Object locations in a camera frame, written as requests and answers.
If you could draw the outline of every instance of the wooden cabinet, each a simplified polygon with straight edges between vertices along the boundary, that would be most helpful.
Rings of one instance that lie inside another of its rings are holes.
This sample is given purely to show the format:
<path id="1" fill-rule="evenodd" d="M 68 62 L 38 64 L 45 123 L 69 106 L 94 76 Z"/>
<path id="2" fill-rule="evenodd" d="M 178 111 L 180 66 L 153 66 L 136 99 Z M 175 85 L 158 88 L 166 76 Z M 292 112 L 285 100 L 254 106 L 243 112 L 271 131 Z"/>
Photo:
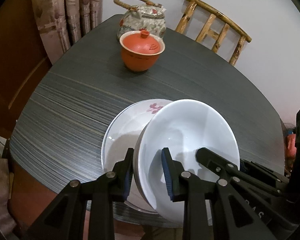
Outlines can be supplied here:
<path id="1" fill-rule="evenodd" d="M 0 136 L 10 137 L 23 107 L 50 67 L 31 0 L 5 0 L 0 7 Z"/>

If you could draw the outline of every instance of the white plate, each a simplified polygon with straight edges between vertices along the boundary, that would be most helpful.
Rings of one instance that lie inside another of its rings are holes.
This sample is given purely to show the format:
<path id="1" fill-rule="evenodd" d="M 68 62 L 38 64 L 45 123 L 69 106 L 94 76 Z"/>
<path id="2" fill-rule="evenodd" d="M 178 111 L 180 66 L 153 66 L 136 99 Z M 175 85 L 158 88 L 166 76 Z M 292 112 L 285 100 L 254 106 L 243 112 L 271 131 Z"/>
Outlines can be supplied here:
<path id="1" fill-rule="evenodd" d="M 143 128 L 161 108 L 171 102 L 166 99 L 140 101 L 128 106 L 113 119 L 102 141 L 101 162 L 104 172 L 112 171 L 114 164 L 124 159 L 129 147 L 135 148 Z M 140 195 L 134 178 L 125 203 L 141 212 L 157 213 Z"/>
<path id="2" fill-rule="evenodd" d="M 218 175 L 199 164 L 197 149 L 206 147 L 240 166 L 239 150 L 226 120 L 211 106 L 196 100 L 174 101 L 160 110 L 145 127 L 136 144 L 134 173 L 141 195 L 167 220 L 182 225 L 184 202 L 172 202 L 164 179 L 161 150 L 168 147 L 173 160 L 186 171 L 216 182 Z M 206 201 L 211 219 L 209 201 Z"/>

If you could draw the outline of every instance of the table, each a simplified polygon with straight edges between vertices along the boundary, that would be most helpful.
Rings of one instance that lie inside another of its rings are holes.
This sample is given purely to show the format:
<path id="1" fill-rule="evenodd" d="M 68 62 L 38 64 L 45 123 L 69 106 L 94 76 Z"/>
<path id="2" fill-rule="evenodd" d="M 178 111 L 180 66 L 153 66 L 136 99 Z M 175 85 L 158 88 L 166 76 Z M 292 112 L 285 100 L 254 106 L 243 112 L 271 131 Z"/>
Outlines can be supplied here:
<path id="1" fill-rule="evenodd" d="M 11 156 L 22 168 L 56 193 L 72 179 L 95 180 L 103 174 L 103 136 L 120 111 L 150 98 L 191 98 L 226 119 L 241 158 L 283 174 L 279 115 L 245 76 L 211 50 L 170 29 L 156 64 L 144 73 L 132 73 L 124 67 L 116 39 L 121 17 L 109 18 L 74 44 L 32 94 L 10 142 Z M 114 204 L 114 217 L 174 226 L 124 203 Z"/>

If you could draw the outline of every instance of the orange lidded bowl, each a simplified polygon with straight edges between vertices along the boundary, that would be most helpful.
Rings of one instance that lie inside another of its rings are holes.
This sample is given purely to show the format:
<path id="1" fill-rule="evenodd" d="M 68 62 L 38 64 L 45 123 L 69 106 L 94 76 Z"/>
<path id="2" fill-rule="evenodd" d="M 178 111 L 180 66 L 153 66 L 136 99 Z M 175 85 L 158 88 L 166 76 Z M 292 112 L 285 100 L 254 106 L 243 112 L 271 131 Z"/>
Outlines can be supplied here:
<path id="1" fill-rule="evenodd" d="M 120 37 L 121 57 L 127 68 L 140 72 L 150 68 L 164 51 L 163 40 L 148 31 L 130 31 Z"/>

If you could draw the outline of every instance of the tableware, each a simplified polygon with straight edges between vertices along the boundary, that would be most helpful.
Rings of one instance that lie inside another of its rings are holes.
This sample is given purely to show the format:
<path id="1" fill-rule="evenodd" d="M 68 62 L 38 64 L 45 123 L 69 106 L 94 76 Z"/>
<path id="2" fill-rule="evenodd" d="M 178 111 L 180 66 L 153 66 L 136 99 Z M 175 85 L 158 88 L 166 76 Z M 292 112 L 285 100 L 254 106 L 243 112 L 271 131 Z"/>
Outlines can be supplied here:
<path id="1" fill-rule="evenodd" d="M 173 160 L 201 179 L 216 182 L 218 176 L 195 159 L 197 149 L 206 147 L 240 166 L 239 150 L 226 120 L 200 101 L 174 101 L 154 116 L 138 138 L 133 170 L 137 187 L 147 202 L 164 218 L 182 225 L 184 202 L 173 203 L 167 193 L 161 150 L 168 147 Z M 206 201 L 211 220 L 209 201 Z"/>
<path id="2" fill-rule="evenodd" d="M 161 108 L 171 102 L 166 99 L 140 101 L 122 110 L 112 120 L 101 146 L 101 163 L 104 172 L 112 171 L 114 164 L 124 159 L 127 149 L 135 147 L 138 137 L 147 123 Z M 157 213 L 140 195 L 134 178 L 125 203 L 144 213 Z"/>
<path id="3" fill-rule="evenodd" d="M 130 42 L 127 42 L 127 45 L 130 46 L 129 48 L 125 45 L 124 41 L 126 38 L 129 39 L 130 35 L 134 35 L 134 38 L 131 39 Z M 165 50 L 163 40 L 158 36 L 149 34 L 147 31 L 127 32 L 120 37 L 120 44 L 122 46 L 121 57 L 123 62 L 130 70 L 136 72 L 150 68 L 157 61 L 159 55 Z"/>
<path id="4" fill-rule="evenodd" d="M 164 12 L 166 9 L 162 4 L 155 4 L 149 0 L 140 0 L 145 2 L 141 5 L 128 5 L 120 0 L 114 0 L 114 3 L 128 9 L 122 17 L 119 25 L 117 38 L 129 31 L 146 30 L 151 34 L 163 38 L 166 31 Z"/>

